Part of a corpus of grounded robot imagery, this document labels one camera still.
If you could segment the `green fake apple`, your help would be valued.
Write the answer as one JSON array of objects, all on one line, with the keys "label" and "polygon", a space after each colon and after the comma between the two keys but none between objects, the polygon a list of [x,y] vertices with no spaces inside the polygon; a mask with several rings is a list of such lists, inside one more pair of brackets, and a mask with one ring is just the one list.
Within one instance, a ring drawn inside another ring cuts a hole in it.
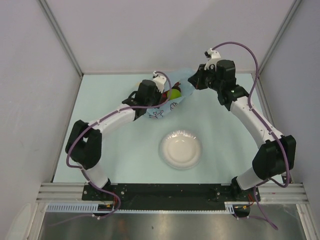
[{"label": "green fake apple", "polygon": [[174,99],[180,98],[181,96],[182,94],[178,89],[171,89],[171,91],[167,93],[167,98],[169,100],[174,100]]}]

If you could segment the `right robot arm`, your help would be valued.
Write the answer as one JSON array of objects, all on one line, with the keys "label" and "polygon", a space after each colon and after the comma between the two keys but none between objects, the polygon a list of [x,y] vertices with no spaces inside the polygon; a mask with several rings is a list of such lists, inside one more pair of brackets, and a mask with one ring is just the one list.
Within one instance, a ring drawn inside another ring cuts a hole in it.
[{"label": "right robot arm", "polygon": [[242,201],[255,186],[293,169],[295,138],[277,130],[250,103],[250,94],[237,84],[236,66],[232,60],[200,64],[188,82],[196,90],[216,91],[219,103],[240,120],[257,145],[251,168],[231,180],[230,194],[235,200]]}]

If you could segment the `light blue printed plastic bag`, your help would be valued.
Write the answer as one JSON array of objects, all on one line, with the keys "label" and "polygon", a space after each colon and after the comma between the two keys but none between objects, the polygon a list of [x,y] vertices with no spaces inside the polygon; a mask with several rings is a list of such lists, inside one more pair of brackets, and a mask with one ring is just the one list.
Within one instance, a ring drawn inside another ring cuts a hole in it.
[{"label": "light blue printed plastic bag", "polygon": [[[169,100],[164,105],[158,108],[148,108],[146,116],[150,119],[162,119],[165,115],[170,113],[180,102],[186,97],[190,96],[195,88],[188,82],[188,78],[194,75],[195,71],[191,68],[182,68],[173,72],[166,73],[171,83],[171,89],[175,83],[180,82],[181,97]],[[169,91],[169,83],[166,82],[164,92]]]}]

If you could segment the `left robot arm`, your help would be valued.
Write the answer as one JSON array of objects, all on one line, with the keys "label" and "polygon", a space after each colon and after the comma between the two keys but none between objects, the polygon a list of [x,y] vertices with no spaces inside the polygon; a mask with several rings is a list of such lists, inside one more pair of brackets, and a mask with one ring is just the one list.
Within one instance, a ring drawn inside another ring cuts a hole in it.
[{"label": "left robot arm", "polygon": [[93,194],[100,200],[110,196],[110,180],[100,165],[103,138],[123,125],[146,114],[147,109],[161,106],[160,100],[167,77],[158,75],[152,80],[143,80],[136,91],[121,102],[113,112],[91,122],[78,120],[74,123],[65,152],[66,164],[80,169],[85,178],[94,185]]}]

